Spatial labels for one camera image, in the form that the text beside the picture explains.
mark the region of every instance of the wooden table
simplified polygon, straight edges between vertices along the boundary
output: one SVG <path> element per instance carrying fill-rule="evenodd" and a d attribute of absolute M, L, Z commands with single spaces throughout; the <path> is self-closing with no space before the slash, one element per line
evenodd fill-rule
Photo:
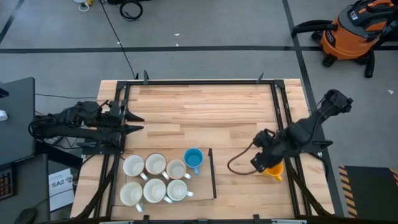
<path fill-rule="evenodd" d="M 284 81 L 293 121 L 307 117 L 308 108 L 300 80 Z M 101 82 L 98 103 L 113 100 L 116 82 Z M 134 123 L 145 128 L 127 136 L 125 154 L 148 149 L 213 148 L 217 198 L 159 206 L 156 212 L 144 213 L 150 215 L 151 220 L 252 219 L 253 214 L 259 214 L 260 218 L 294 217 L 285 172 L 284 180 L 279 183 L 260 174 L 238 176 L 226 167 L 227 162 L 245 149 L 260 130 L 277 129 L 271 89 L 264 85 L 133 86 L 128 108 L 146 121 Z M 253 170 L 249 161 L 257 151 L 252 147 L 233 162 L 233 167 L 241 172 Z M 322 163 L 308 154 L 300 157 L 308 188 L 324 208 L 333 213 Z M 96 192 L 102 162 L 103 156 L 98 155 L 81 168 L 71 217 L 78 215 Z M 304 214 L 297 186 L 296 191 L 300 213 Z M 105 214 L 107 199 L 103 197 L 101 215 Z M 132 217 L 134 209 L 115 206 L 112 219 L 141 220 L 142 215 Z"/>

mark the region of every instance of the black cable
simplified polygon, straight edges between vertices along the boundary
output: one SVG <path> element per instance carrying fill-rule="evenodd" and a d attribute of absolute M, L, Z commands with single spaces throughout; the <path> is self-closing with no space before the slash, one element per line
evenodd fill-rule
<path fill-rule="evenodd" d="M 86 163 L 87 161 L 89 161 L 92 157 L 94 157 L 94 155 L 91 155 L 91 156 L 87 157 L 87 159 L 85 159 L 85 160 L 81 163 L 81 166 L 83 166 L 83 164 Z"/>
<path fill-rule="evenodd" d="M 324 158 L 318 156 L 318 155 L 317 155 L 316 153 L 314 153 L 314 152 L 310 152 L 310 155 L 313 156 L 314 158 L 317 158 L 317 159 L 319 159 L 320 161 L 323 162 L 323 167 L 324 167 L 324 170 L 325 170 L 325 177 L 326 177 L 326 180 L 328 180 L 328 177 L 329 177 L 329 167 L 328 167 L 328 164 L 326 163 L 326 160 L 325 160 Z"/>
<path fill-rule="evenodd" d="M 34 206 L 34 208 L 37 207 L 37 206 L 39 206 L 41 203 L 43 203 L 43 202 L 49 200 L 50 198 L 52 198 L 52 197 L 54 197 L 54 196 L 56 196 L 56 195 L 58 195 L 58 194 L 62 194 L 62 193 L 68 192 L 68 191 L 70 191 L 70 190 L 73 190 L 73 189 L 64 190 L 64 191 L 61 191 L 61 192 L 56 193 L 55 195 L 51 195 L 51 196 L 47 197 L 46 199 L 44 199 L 43 201 L 37 203 L 37 204 Z"/>
<path fill-rule="evenodd" d="M 72 144 L 70 144 L 70 141 L 69 141 L 68 137 L 65 137 L 65 139 L 67 140 L 69 147 L 74 146 L 76 144 L 76 142 L 77 142 L 77 138 L 75 139 L 75 141 Z"/>
<path fill-rule="evenodd" d="M 138 16 L 131 16 L 128 12 L 123 11 L 123 8 L 124 8 L 127 4 L 129 4 L 129 3 L 133 3 L 133 4 L 135 4 L 136 6 L 139 7 L 139 14 L 138 14 Z M 140 18 L 140 17 L 142 16 L 142 13 L 143 13 L 144 10 L 143 10 L 142 5 L 141 5 L 141 3 L 140 3 L 139 1 L 136 1 L 136 0 L 125 0 L 125 1 L 122 2 L 122 4 L 120 5 L 119 11 L 120 11 L 120 15 L 122 15 L 122 18 L 123 18 L 125 21 L 131 22 L 131 21 L 136 21 L 138 18 Z"/>
<path fill-rule="evenodd" d="M 69 148 L 67 148 L 67 147 L 63 147 L 63 146 L 60 146 L 60 145 L 54 145 L 54 146 L 61 147 L 62 149 L 65 149 L 65 150 L 70 150 L 70 149 L 81 149 L 81 147 L 69 147 Z"/>
<path fill-rule="evenodd" d="M 234 173 L 234 174 L 238 174 L 238 175 L 249 175 L 249 174 L 253 174 L 253 173 L 257 172 L 257 170 L 250 171 L 250 172 L 246 172 L 246 173 L 237 172 L 237 171 L 235 171 L 235 170 L 232 170 L 232 168 L 229 166 L 230 163 L 231 163 L 232 161 L 234 161 L 234 160 L 237 159 L 239 156 L 242 156 L 244 153 L 246 153 L 246 152 L 250 149 L 250 147 L 251 147 L 252 145 L 253 145 L 253 142 L 250 143 L 250 145 L 249 145 L 243 152 L 239 153 L 237 156 L 235 156 L 234 158 L 232 158 L 231 160 L 228 161 L 228 163 L 227 163 L 226 166 L 227 166 L 227 168 L 229 169 L 229 171 L 231 171 L 231 172 Z"/>
<path fill-rule="evenodd" d="M 44 116 L 44 114 L 38 112 L 37 110 L 35 110 L 35 112 L 36 112 L 38 115 L 40 115 L 40 116 Z"/>
<path fill-rule="evenodd" d="M 97 97 L 92 97 L 92 96 L 87 96 L 87 97 L 70 97 L 70 96 L 60 96 L 60 95 L 47 95 L 47 94 L 41 94 L 41 93 L 35 93 L 37 96 L 48 96 L 48 97 L 58 97 L 58 98 L 64 98 L 64 99 L 75 99 L 75 100 L 80 100 L 80 99 L 97 99 Z"/>
<path fill-rule="evenodd" d="M 132 67 L 131 67 L 130 61 L 129 61 L 129 59 L 127 58 L 126 52 L 124 51 L 123 44 L 122 44 L 122 42 L 120 41 L 119 36 L 118 36 L 118 34 L 116 33 L 115 29 L 113 28 L 112 22 L 111 22 L 111 20 L 110 20 L 109 17 L 108 17 L 108 13 L 106 13 L 106 10 L 105 10 L 105 7 L 104 7 L 104 3 L 103 3 L 101 0 L 99 0 L 99 2 L 101 3 L 102 9 L 103 9 L 103 11 L 104 11 L 104 13 L 105 13 L 105 16 L 106 16 L 106 18 L 107 18 L 109 24 L 111 25 L 111 28 L 112 28 L 112 30 L 113 30 L 113 33 L 114 33 L 114 35 L 116 36 L 116 38 L 117 38 L 117 40 L 118 40 L 118 42 L 119 42 L 120 48 L 122 48 L 124 57 L 126 58 L 126 61 L 127 61 L 127 63 L 129 64 L 130 70 L 131 70 L 131 72 L 132 72 L 132 77 L 133 77 L 134 79 L 136 79 L 136 74 L 134 73 L 134 70 L 133 70 Z"/>

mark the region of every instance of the white paper sign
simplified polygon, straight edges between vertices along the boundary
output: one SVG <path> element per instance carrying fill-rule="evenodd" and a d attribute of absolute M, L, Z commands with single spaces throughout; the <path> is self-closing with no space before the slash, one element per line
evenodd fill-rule
<path fill-rule="evenodd" d="M 73 203 L 75 195 L 73 193 L 72 178 L 70 169 L 65 169 L 49 175 L 50 211 Z"/>

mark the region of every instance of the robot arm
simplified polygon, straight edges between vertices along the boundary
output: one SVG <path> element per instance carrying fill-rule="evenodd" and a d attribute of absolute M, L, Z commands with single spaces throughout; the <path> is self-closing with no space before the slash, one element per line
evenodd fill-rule
<path fill-rule="evenodd" d="M 108 105 L 110 110 L 102 113 L 102 107 Z M 63 110 L 59 114 L 36 116 L 29 125 L 30 134 L 37 139 L 53 138 L 55 136 L 76 137 L 94 140 L 100 144 L 120 146 L 123 134 L 138 131 L 144 127 L 124 124 L 124 121 L 144 121 L 126 110 L 121 109 L 116 102 L 78 102 L 75 106 Z M 82 125 L 96 129 L 84 129 Z"/>
<path fill-rule="evenodd" d="M 282 162 L 285 157 L 300 154 L 301 147 L 312 143 L 319 125 L 330 116 L 349 112 L 352 102 L 341 92 L 329 90 L 321 101 L 321 107 L 308 118 L 300 119 L 278 133 L 268 129 L 261 131 L 253 139 L 253 144 L 261 147 L 262 152 L 255 155 L 251 164 L 258 172 L 263 172 Z"/>

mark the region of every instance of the orange mug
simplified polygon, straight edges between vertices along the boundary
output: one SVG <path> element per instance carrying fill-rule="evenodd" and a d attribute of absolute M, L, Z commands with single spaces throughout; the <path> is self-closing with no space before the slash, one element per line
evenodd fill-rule
<path fill-rule="evenodd" d="M 272 168 L 266 168 L 261 174 L 268 177 L 273 177 L 279 182 L 281 182 L 283 171 L 284 171 L 284 165 L 283 163 L 280 163 Z"/>

